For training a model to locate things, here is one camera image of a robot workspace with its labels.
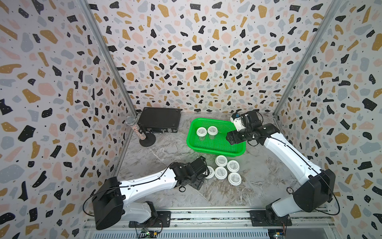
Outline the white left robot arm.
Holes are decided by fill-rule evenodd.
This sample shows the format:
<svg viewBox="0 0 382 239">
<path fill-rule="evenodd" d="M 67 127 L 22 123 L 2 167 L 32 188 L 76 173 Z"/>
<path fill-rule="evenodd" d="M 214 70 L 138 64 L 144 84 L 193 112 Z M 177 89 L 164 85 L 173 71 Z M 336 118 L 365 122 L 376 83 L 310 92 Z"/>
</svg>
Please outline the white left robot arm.
<svg viewBox="0 0 382 239">
<path fill-rule="evenodd" d="M 143 226 L 153 225 L 159 217 L 153 203 L 137 203 L 137 200 L 173 188 L 183 192 L 187 185 L 200 190 L 210 173 L 205 158 L 199 157 L 191 163 L 173 162 L 163 171 L 138 179 L 109 178 L 90 197 L 95 228 L 99 231 L 110 228 L 123 217 Z"/>
</svg>

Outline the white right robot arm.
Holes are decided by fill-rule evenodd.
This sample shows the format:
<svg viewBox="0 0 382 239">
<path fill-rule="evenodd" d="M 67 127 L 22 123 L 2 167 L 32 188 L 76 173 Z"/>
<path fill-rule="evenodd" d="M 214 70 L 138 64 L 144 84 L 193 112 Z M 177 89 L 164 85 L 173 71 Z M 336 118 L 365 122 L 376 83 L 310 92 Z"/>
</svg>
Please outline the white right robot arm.
<svg viewBox="0 0 382 239">
<path fill-rule="evenodd" d="M 273 124 L 267 123 L 255 129 L 233 130 L 227 133 L 226 139 L 231 145 L 255 140 L 278 157 L 301 185 L 292 194 L 269 204 L 267 210 L 270 215 L 284 217 L 300 211 L 312 212 L 331 199 L 336 199 L 334 172 L 330 169 L 322 170 L 310 162 Z"/>
</svg>

